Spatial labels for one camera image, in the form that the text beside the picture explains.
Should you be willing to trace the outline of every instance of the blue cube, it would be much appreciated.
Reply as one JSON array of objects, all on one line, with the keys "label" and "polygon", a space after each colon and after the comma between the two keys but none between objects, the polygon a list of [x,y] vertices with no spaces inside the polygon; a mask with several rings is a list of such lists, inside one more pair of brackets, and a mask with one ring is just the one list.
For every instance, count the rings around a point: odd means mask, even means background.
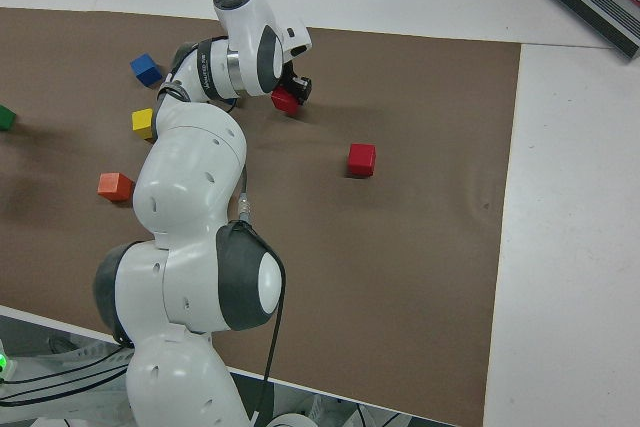
[{"label": "blue cube", "polygon": [[160,69],[149,54],[142,54],[137,59],[131,61],[130,64],[138,80],[147,87],[155,84],[162,78]]}]

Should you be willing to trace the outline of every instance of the cable connector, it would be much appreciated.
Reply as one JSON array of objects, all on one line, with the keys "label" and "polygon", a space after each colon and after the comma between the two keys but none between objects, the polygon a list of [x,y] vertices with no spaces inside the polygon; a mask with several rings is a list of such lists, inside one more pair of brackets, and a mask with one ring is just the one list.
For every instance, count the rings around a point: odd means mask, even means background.
[{"label": "cable connector", "polygon": [[246,192],[242,192],[238,199],[238,218],[251,225],[251,203]]}]

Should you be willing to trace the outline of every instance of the brown cardboard surface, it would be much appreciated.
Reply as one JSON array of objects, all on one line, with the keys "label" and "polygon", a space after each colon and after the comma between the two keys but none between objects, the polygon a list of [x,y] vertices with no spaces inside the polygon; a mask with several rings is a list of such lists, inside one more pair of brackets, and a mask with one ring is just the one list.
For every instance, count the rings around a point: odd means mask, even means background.
[{"label": "brown cardboard surface", "polygon": [[[0,9],[0,304],[105,331],[96,266],[150,235],[96,195],[135,180],[150,144],[130,126],[155,92],[128,62],[166,65],[218,24]],[[465,426],[482,424],[520,46],[312,30],[298,118],[268,98],[233,112],[248,141],[254,227],[287,266],[272,376]],[[352,142],[377,147],[346,175]],[[228,365],[261,372],[272,324],[217,334]]]}]

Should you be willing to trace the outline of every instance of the black strap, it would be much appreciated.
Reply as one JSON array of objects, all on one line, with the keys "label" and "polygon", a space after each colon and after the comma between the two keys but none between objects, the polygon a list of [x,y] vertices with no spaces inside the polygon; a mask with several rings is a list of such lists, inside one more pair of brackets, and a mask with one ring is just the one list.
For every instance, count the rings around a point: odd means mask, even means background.
[{"label": "black strap", "polygon": [[216,86],[213,83],[213,74],[211,72],[211,44],[214,40],[203,40],[198,44],[198,77],[200,77],[200,85],[204,90],[205,95],[211,99],[220,99],[220,94],[216,90]]}]

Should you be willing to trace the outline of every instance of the cube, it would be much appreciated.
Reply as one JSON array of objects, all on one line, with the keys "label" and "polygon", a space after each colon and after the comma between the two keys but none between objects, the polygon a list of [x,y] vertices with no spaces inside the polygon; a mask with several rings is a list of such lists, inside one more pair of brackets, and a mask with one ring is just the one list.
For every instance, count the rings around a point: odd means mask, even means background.
[{"label": "cube", "polygon": [[132,112],[131,127],[144,140],[153,139],[153,109]]},{"label": "cube", "polygon": [[347,167],[349,173],[361,177],[373,175],[376,165],[376,146],[372,144],[351,144]]},{"label": "cube", "polygon": [[111,202],[122,202],[131,198],[133,181],[120,172],[100,174],[98,195]]},{"label": "cube", "polygon": [[131,70],[145,86],[150,87],[162,78],[160,69],[149,54],[142,54],[130,62]]},{"label": "cube", "polygon": [[11,112],[4,105],[0,105],[0,130],[9,130],[15,118],[15,113]]},{"label": "cube", "polygon": [[300,106],[298,99],[287,92],[282,86],[276,87],[275,90],[271,92],[271,100],[278,110],[282,110],[289,115],[296,115],[298,113],[298,107]]}]

